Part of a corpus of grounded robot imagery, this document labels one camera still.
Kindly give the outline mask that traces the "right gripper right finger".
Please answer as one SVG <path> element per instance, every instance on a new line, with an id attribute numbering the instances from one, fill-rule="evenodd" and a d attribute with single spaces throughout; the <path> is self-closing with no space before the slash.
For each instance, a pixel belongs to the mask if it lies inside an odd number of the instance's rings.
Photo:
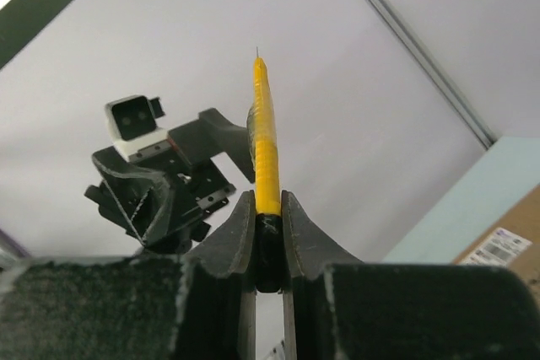
<path id="1" fill-rule="evenodd" d="M 359 260 L 282 194 L 288 359 L 536 359 L 539 310 L 497 266 Z"/>

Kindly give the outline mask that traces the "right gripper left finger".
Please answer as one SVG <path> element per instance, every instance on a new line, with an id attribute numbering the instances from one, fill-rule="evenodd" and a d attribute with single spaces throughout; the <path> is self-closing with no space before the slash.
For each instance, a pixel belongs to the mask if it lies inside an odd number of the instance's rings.
<path id="1" fill-rule="evenodd" d="M 184 255 L 44 257 L 1 275 L 4 359 L 253 359 L 255 203 Z"/>

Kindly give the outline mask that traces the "brown cardboard express box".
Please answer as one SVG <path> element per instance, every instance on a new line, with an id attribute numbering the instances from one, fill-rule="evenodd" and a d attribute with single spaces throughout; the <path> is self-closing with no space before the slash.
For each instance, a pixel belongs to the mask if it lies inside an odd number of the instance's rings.
<path id="1" fill-rule="evenodd" d="M 453 261 L 503 266 L 539 295 L 539 188 L 535 187 Z"/>

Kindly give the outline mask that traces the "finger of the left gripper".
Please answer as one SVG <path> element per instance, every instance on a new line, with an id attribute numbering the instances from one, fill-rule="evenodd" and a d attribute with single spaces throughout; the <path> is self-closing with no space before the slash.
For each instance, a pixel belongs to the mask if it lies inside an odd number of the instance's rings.
<path id="1" fill-rule="evenodd" d="M 217 109 L 204 110 L 196 120 L 170 129 L 169 138 L 188 167 L 202 166 L 225 153 L 250 183 L 255 181 L 247 128 L 232 123 Z"/>
<path id="2" fill-rule="evenodd" d="M 175 249 L 177 222 L 171 196 L 177 174 L 177 153 L 170 148 L 151 148 L 127 162 L 114 148 L 91 156 L 100 174 L 91 186 L 91 201 L 101 217 L 124 229 L 145 249 Z"/>

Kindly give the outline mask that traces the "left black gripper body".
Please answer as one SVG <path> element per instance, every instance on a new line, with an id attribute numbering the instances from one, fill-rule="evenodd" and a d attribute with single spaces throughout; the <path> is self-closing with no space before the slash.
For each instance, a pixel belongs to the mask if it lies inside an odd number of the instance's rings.
<path id="1" fill-rule="evenodd" d="M 209 233 L 208 218 L 229 203 L 235 187 L 210 159 L 190 168 L 177 153 L 177 174 L 167 202 L 177 222 L 177 246 L 203 241 Z M 91 200 L 91 186 L 84 196 Z"/>

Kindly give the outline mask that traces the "yellow utility knife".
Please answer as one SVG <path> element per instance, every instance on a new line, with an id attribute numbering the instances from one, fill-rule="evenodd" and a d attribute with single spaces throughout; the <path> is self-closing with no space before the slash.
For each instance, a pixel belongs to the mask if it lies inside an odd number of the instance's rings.
<path id="1" fill-rule="evenodd" d="M 247 123 L 255 173 L 256 288 L 261 293 L 275 293 L 283 278 L 281 189 L 273 97 L 260 51 L 256 51 L 252 74 L 253 103 Z"/>

